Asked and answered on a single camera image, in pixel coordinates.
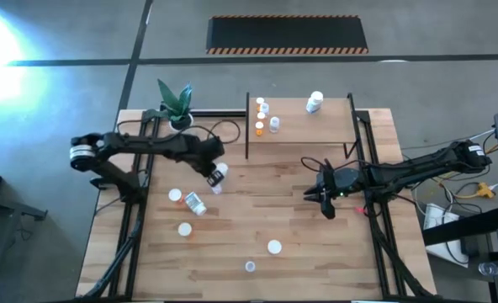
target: black floor mat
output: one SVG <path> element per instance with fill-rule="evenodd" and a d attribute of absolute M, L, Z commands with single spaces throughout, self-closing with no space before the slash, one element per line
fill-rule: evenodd
<path fill-rule="evenodd" d="M 357 55 L 367 41 L 357 15 L 223 15 L 209 20 L 211 55 Z"/>

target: power strip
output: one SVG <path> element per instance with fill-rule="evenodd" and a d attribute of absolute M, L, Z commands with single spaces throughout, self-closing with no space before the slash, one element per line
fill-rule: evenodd
<path fill-rule="evenodd" d="M 459 216 L 449 211 L 445 213 L 445 218 L 442 218 L 443 211 L 444 209 L 442 207 L 435 205 L 433 203 L 426 205 L 426 211 L 425 211 L 426 215 L 425 215 L 425 223 L 423 224 L 423 230 L 441 225 L 442 219 L 444 223 L 458 220 Z M 458 261 L 465 264 L 457 263 L 453 259 L 453 257 L 449 254 L 449 251 L 446 248 L 445 243 L 430 245 L 425 247 L 425 249 L 426 252 L 430 253 L 431 255 L 434 255 L 436 257 L 442 258 L 444 260 L 447 260 L 449 262 L 467 268 L 469 257 L 462 253 L 462 250 L 460 249 L 460 240 L 450 241 L 448 242 L 448 245 L 449 245 L 449 250 L 451 251 L 451 253 L 453 253 L 453 257 L 455 257 Z"/>

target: white pill bottle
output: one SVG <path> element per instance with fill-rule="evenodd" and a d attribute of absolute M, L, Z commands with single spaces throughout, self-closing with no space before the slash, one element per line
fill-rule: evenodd
<path fill-rule="evenodd" d="M 313 114 L 316 112 L 318 109 L 322 107 L 322 102 L 324 101 L 324 94 L 321 92 L 313 92 L 310 95 L 309 101 L 307 101 L 307 112 L 309 114 Z"/>

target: wooden tabletop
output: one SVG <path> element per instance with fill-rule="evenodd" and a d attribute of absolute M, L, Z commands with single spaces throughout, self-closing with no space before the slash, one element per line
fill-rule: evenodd
<path fill-rule="evenodd" d="M 347 98 L 325 98 L 320 110 L 308 114 L 307 98 L 265 98 L 269 114 L 257 118 L 257 99 L 249 101 L 249 141 L 251 143 L 337 143 L 354 142 L 352 111 Z M 280 130 L 269 132 L 269 120 L 278 117 Z M 262 136 L 257 136 L 255 124 L 264 123 Z"/>
<path fill-rule="evenodd" d="M 401 161 L 390 110 L 369 112 L 380 161 Z M 139 110 L 124 110 L 119 121 L 139 119 L 140 115 Z M 216 121 L 198 118 L 195 124 L 210 127 Z M 229 165 L 223 194 L 212 194 L 205 179 L 187 164 L 156 157 L 133 299 L 381 299 L 368 220 L 354 210 L 363 206 L 363 196 L 335 200 L 336 219 L 332 221 L 320 213 L 317 203 L 302 199 L 303 191 L 314 183 L 315 173 L 301 166 L 300 157 L 327 157 L 338 166 L 345 161 L 342 145 L 256 144 L 246 160 L 245 122 L 236 122 L 241 138 L 226 146 L 225 155 L 218 160 Z M 138 128 L 138 123 L 121 126 L 123 132 L 132 134 L 137 134 Z M 167 125 L 161 125 L 161 136 L 169 132 Z M 236 128 L 223 124 L 215 132 L 228 141 L 235 137 Z M 195 134 L 204 137 L 201 130 Z M 132 160 L 133 155 L 111 157 L 111 162 L 126 170 Z M 171 203 L 167 193 L 172 188 L 184 194 L 197 193 L 208 208 L 206 214 L 197 217 L 187 207 Z M 115 190 L 103 191 L 98 207 L 117 196 Z M 415 206 L 394 200 L 389 209 L 400 256 L 423 286 L 435 293 Z M 78 295 L 90 290 L 112 262 L 122 214 L 123 204 L 117 202 L 95 217 Z M 192 225 L 191 237 L 178 235 L 177 227 L 182 222 Z M 283 244 L 277 256 L 267 252 L 272 239 Z M 245 271 L 247 261 L 255 262 L 254 273 Z M 391 291 L 395 292 L 389 260 L 386 268 Z"/>

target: orange striped border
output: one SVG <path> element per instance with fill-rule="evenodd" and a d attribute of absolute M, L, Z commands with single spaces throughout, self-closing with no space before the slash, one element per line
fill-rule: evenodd
<path fill-rule="evenodd" d="M 327 15 L 327 14 L 316 14 L 316 15 L 294 15 L 294 14 L 261 14 L 261 15 L 216 15 L 212 16 L 211 19 L 224 19 L 224 18 L 359 18 L 356 14 L 344 14 L 344 15 Z"/>
<path fill-rule="evenodd" d="M 232 47 L 210 48 L 208 55 L 365 55 L 365 47 Z"/>

